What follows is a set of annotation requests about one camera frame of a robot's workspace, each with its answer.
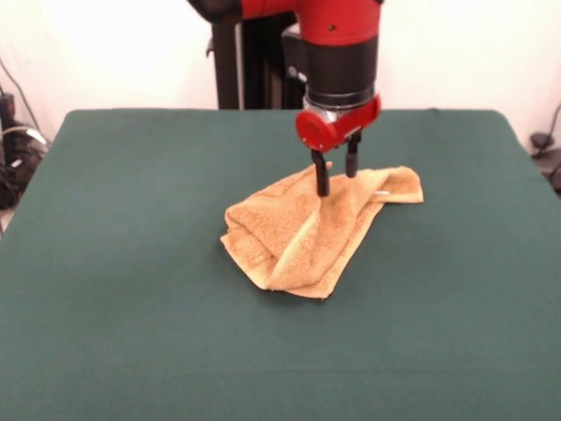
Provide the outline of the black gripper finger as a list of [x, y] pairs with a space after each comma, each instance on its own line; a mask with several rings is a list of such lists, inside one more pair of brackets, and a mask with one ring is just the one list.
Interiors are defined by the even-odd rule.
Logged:
[[316, 193], [318, 196], [330, 194], [330, 179], [327, 163], [321, 151], [311, 150], [311, 158], [316, 169]]
[[349, 178], [356, 176], [359, 167], [359, 143], [362, 139], [361, 133], [353, 133], [347, 140], [347, 152], [345, 155], [345, 173]]

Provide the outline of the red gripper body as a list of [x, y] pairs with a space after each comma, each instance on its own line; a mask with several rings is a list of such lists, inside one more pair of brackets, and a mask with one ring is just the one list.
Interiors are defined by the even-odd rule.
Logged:
[[328, 153], [343, 145], [352, 135], [366, 129], [381, 112], [380, 95], [358, 108], [324, 110], [305, 104], [295, 119], [295, 128], [302, 143], [309, 149]]

